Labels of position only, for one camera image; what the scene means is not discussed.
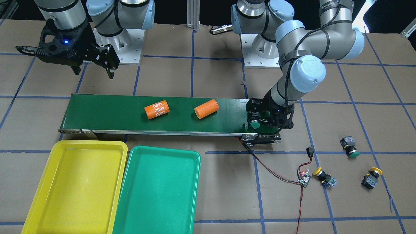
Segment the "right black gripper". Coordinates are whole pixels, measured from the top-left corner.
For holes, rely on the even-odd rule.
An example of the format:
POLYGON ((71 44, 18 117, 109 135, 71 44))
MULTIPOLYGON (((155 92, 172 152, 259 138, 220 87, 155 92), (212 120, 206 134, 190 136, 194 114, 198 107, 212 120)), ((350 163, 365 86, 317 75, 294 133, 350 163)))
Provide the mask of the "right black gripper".
POLYGON ((76 75, 81 71, 81 64, 89 61, 105 68, 109 78, 113 79, 114 70, 120 64, 111 44, 99 46, 96 43, 87 18, 78 27, 65 31, 58 29, 55 21, 49 18, 37 47, 18 45, 15 48, 24 55, 36 56, 46 63, 70 66, 76 75))

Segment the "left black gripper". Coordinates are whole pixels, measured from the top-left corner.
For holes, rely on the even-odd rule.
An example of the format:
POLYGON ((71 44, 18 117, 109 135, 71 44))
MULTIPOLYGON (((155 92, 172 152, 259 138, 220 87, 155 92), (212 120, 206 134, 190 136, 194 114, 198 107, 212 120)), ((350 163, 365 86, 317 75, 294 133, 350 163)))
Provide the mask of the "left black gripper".
POLYGON ((251 98, 246 103, 246 112, 249 126, 252 119, 261 124, 258 129, 250 126, 256 133, 279 133, 282 129, 292 129, 294 126, 294 104, 281 106, 270 98, 251 98))

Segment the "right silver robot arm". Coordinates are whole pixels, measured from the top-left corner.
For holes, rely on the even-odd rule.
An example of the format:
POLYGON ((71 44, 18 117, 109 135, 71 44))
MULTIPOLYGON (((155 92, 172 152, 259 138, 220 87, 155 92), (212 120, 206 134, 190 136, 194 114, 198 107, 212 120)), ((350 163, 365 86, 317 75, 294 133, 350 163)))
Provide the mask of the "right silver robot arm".
POLYGON ((16 46, 21 54, 46 63, 69 66, 79 75, 92 62, 110 79, 121 54, 133 48, 128 30, 149 30, 155 18, 153 0, 36 0, 46 20, 38 46, 16 46))

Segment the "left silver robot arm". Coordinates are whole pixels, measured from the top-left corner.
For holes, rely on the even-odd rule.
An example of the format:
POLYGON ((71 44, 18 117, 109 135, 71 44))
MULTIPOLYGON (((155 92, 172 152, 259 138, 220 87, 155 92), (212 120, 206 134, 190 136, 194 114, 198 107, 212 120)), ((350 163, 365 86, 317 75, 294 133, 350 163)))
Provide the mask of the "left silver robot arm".
POLYGON ((238 0, 231 7, 236 34, 258 34, 276 47, 282 77, 261 99, 247 105, 254 132, 270 135, 293 127, 294 103, 324 80, 323 59, 353 59, 363 50, 364 36, 353 27, 352 0, 321 0, 320 27, 307 30, 294 19, 285 0, 238 0))

